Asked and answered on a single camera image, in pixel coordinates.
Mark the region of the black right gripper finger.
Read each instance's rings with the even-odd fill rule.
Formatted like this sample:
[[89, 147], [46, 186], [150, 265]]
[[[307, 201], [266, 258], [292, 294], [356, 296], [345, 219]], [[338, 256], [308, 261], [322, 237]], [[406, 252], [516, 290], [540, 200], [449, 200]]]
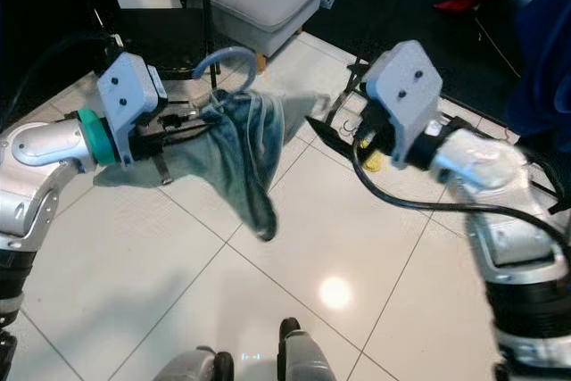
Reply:
[[317, 137], [327, 147], [351, 147], [353, 145], [354, 131], [346, 131], [346, 129], [335, 128], [324, 120], [315, 119], [315, 117], [307, 116], [307, 123], [317, 133]]
[[351, 142], [343, 140], [337, 129], [315, 129], [315, 132], [317, 132], [317, 136], [322, 141], [322, 144], [326, 145], [332, 152], [338, 153], [340, 157], [345, 158], [347, 161], [353, 160], [353, 145]]

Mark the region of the grey green garment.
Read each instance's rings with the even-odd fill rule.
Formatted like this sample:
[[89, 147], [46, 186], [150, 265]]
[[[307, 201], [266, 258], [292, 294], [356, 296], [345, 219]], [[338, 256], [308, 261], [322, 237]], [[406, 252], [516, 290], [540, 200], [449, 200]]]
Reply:
[[[94, 185], [155, 188], [176, 178], [202, 178], [261, 241], [272, 241], [278, 222], [269, 190], [283, 147], [310, 113], [327, 107], [330, 96], [250, 91], [252, 98], [236, 96], [205, 106], [202, 135], [146, 153], [129, 169], [107, 166]], [[145, 153], [145, 132], [142, 138]]]

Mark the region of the yellow cloth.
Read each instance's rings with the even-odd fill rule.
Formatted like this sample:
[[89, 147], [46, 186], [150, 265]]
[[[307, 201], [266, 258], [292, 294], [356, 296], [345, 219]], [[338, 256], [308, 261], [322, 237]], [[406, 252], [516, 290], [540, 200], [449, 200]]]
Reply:
[[368, 173], [377, 173], [383, 169], [385, 156], [379, 149], [372, 147], [371, 137], [361, 137], [355, 145], [355, 155], [359, 157], [360, 166]]

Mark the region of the black metal clothes rack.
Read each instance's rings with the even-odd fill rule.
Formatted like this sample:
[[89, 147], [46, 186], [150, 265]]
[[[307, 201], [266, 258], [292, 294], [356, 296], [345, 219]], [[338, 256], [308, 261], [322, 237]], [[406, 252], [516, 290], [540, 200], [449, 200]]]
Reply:
[[346, 93], [362, 93], [369, 63], [402, 41], [417, 41], [443, 79], [442, 98], [503, 127], [525, 71], [517, 15], [533, 0], [488, 0], [447, 13], [446, 0], [321, 0], [306, 30], [351, 56]]

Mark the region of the black folding chair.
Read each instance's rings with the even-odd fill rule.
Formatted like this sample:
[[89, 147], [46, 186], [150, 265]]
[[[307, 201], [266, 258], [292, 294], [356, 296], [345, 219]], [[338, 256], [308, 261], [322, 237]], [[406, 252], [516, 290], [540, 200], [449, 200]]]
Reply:
[[215, 51], [210, 0], [188, 0], [166, 9], [122, 7], [118, 0], [86, 0], [100, 30], [119, 36], [125, 50], [142, 55], [167, 80], [190, 79], [192, 69]]

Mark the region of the grey right robot leg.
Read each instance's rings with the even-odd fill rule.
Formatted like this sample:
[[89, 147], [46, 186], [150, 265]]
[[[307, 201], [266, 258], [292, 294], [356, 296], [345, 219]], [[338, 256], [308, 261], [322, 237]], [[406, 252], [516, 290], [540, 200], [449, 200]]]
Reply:
[[337, 381], [325, 353], [294, 317], [278, 332], [277, 381]]

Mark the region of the grey robot leg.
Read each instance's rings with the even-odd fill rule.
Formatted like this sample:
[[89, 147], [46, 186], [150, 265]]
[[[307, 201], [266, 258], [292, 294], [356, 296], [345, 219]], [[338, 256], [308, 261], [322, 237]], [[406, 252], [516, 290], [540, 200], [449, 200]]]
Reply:
[[197, 347], [169, 360], [153, 381], [234, 381], [231, 353]]
[[277, 381], [337, 381], [325, 353], [294, 317], [278, 332]]

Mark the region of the grey left robot leg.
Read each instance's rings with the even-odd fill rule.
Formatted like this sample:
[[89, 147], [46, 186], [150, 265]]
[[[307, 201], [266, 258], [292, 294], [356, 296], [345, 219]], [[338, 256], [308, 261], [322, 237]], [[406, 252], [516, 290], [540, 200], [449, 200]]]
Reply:
[[169, 360], [153, 381], [234, 381], [231, 353], [197, 347]]

